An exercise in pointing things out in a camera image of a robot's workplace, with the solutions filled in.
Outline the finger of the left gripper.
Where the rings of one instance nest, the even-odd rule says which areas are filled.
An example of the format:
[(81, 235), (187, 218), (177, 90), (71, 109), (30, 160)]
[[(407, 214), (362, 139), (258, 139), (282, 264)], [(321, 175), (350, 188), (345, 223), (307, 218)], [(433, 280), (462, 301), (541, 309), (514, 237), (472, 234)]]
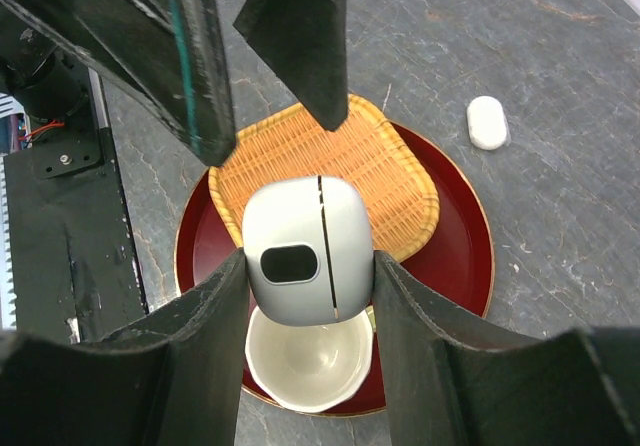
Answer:
[(1, 0), (146, 107), (203, 164), (236, 145), (216, 0)]
[(246, 0), (235, 29), (327, 131), (348, 115), (347, 0)]

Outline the white square earbud case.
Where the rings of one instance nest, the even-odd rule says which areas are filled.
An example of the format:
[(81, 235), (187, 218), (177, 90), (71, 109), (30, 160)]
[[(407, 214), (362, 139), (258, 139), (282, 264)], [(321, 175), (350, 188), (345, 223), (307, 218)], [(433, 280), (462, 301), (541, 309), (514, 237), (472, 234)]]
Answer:
[(249, 284), (272, 321), (294, 327), (350, 320), (373, 289), (372, 228), (344, 179), (317, 175), (257, 190), (242, 218)]

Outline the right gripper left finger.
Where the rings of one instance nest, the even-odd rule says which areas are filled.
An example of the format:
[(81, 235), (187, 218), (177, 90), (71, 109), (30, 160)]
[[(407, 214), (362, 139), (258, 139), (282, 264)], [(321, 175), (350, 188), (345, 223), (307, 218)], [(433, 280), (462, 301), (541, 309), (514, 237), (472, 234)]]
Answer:
[(5, 445), (230, 445), (249, 286), (234, 251), (198, 286), (97, 342), (1, 337)]

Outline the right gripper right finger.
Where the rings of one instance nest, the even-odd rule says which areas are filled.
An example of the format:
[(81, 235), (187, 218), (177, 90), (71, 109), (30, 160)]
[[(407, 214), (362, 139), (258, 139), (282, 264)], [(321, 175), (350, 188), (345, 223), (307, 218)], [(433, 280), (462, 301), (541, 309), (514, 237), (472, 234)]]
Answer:
[(375, 255), (373, 306), (395, 445), (635, 445), (639, 332), (536, 339), (496, 326)]

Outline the white oval charging case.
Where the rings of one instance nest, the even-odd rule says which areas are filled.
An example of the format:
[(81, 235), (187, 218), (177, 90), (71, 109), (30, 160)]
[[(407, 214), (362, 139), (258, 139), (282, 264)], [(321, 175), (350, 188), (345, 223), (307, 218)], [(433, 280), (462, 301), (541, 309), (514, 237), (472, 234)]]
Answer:
[(474, 98), (466, 110), (471, 143), (485, 151), (493, 151), (507, 144), (510, 131), (503, 106), (492, 96)]

